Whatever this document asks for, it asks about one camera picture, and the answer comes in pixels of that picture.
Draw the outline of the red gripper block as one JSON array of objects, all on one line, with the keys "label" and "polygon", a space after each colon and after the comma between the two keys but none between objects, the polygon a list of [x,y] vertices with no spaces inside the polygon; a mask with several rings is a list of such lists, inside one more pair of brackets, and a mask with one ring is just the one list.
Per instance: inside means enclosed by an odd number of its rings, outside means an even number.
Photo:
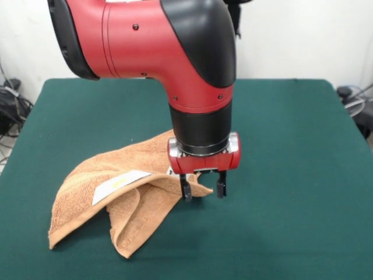
[{"label": "red gripper block", "polygon": [[180,174],[181,194],[183,200],[192,200],[191,185],[186,174],[196,172],[218,171],[219,178],[216,183],[217,196],[227,196],[227,171],[236,169],[241,159],[241,141],[237,132],[231,132],[227,146],[219,153],[207,156],[193,156],[183,152],[177,146],[176,138],[168,140],[168,159],[175,174]]}]

